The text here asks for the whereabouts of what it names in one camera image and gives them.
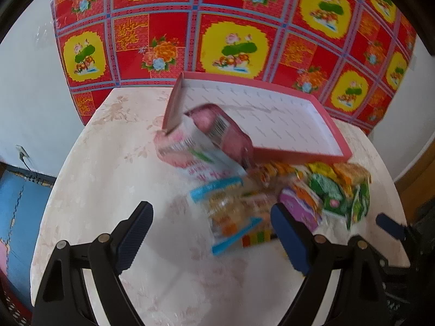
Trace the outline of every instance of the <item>purple snack package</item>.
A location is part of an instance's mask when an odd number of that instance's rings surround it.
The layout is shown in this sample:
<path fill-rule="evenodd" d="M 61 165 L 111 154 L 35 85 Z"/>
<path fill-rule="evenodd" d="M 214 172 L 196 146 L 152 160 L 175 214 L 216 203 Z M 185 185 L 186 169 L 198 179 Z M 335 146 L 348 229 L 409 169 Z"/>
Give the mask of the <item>purple snack package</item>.
<path fill-rule="evenodd" d="M 321 222 L 321 217 L 316 215 L 310 206 L 297 197 L 292 189 L 283 189 L 278 200 L 287 208 L 293 218 L 298 222 L 304 223 L 311 233 L 314 232 Z"/>

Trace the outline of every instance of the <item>bolt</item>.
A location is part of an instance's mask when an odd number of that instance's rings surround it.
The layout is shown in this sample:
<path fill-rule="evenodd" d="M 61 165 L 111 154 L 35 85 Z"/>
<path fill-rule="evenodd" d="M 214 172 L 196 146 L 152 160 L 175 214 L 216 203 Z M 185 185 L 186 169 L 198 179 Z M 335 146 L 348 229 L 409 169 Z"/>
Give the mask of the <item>bolt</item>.
<path fill-rule="evenodd" d="M 324 243 L 326 243 L 326 238 L 325 238 L 323 235 L 317 234 L 317 235 L 314 237 L 314 241 L 315 241 L 316 243 L 319 243 L 319 244 L 324 244 Z"/>
<path fill-rule="evenodd" d="M 360 240 L 360 241 L 358 241 L 358 247 L 361 250 L 364 250 L 364 249 L 366 249 L 368 247 L 368 245 L 367 245 L 367 243 L 364 240 Z"/>
<path fill-rule="evenodd" d="M 105 243 L 105 242 L 109 241 L 109 239 L 110 239 L 110 234 L 107 234 L 107 233 L 100 234 L 98 237 L 98 241 L 100 243 Z"/>
<path fill-rule="evenodd" d="M 64 240 L 61 240 L 61 241 L 57 242 L 57 244 L 56 244 L 56 247 L 57 247 L 59 250 L 63 249 L 63 248 L 66 247 L 66 246 L 67 246 L 67 242 L 64 241 Z"/>

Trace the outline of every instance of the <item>pink and white package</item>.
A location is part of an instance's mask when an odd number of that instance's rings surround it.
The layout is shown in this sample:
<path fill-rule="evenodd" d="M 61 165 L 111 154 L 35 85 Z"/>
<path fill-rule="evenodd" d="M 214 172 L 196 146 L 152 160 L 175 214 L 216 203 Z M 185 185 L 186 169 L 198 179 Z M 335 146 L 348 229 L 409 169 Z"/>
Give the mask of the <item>pink and white package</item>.
<path fill-rule="evenodd" d="M 217 105 L 189 110 L 170 133 L 154 137 L 157 156 L 201 181 L 246 175 L 252 164 L 251 139 Z"/>

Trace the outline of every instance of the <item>floor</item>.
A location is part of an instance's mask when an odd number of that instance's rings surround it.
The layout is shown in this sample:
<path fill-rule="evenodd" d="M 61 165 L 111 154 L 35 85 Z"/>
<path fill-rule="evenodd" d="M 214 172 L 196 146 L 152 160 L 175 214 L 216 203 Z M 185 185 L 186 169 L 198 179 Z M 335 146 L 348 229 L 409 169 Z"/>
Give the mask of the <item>floor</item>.
<path fill-rule="evenodd" d="M 0 270 L 30 311 L 30 265 L 51 187 L 10 171 L 0 178 Z"/>

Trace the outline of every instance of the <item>white tabletop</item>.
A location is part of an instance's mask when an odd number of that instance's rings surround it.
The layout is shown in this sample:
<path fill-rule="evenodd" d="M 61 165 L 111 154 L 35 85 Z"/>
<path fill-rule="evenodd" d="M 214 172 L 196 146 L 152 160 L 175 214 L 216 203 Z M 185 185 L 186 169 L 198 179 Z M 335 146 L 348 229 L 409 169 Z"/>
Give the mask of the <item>white tabletop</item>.
<path fill-rule="evenodd" d="M 145 325 L 275 326 L 303 276 L 277 240 L 219 257 L 210 254 L 207 222 L 186 200 L 199 183 L 159 161 L 154 151 L 152 139 L 170 90 L 114 89 L 77 139 L 42 219 L 30 270 L 32 302 L 57 241 L 74 245 L 110 233 L 144 200 L 154 207 L 154 222 L 120 279 Z M 360 234 L 390 264 L 407 265 L 400 243 L 375 224 L 380 212 L 406 222 L 387 168 L 360 129 L 338 120 L 336 124 L 354 153 L 350 161 L 372 174 L 371 205 L 366 219 L 350 233 L 340 222 L 320 228 L 320 233 L 334 243 Z M 108 325 L 90 271 L 85 278 L 97 321 Z M 338 273 L 333 273 L 315 325 L 327 315 L 337 280 Z"/>

